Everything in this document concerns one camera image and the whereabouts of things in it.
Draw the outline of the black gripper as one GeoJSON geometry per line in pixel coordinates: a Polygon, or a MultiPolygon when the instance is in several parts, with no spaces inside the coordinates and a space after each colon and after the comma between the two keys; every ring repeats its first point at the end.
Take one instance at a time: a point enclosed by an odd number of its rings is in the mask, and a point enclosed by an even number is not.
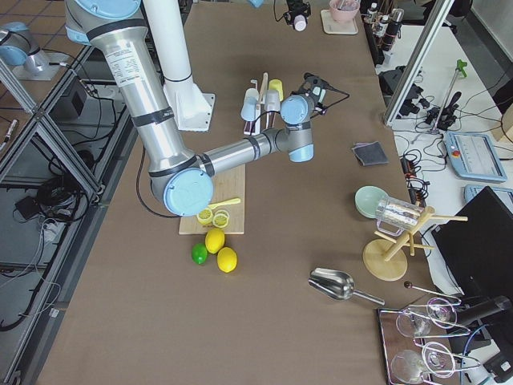
{"type": "Polygon", "coordinates": [[[303,79],[302,85],[297,89],[297,94],[306,96],[313,101],[313,110],[315,111],[313,116],[323,116],[328,110],[328,107],[323,104],[323,99],[325,93],[332,89],[331,85],[321,77],[309,72],[304,73],[303,79]]]}
{"type": "Polygon", "coordinates": [[[308,2],[302,0],[287,0],[286,4],[288,10],[283,13],[283,17],[287,25],[293,26],[293,20],[298,15],[305,16],[308,24],[308,17],[311,15],[311,7],[308,2]]]}

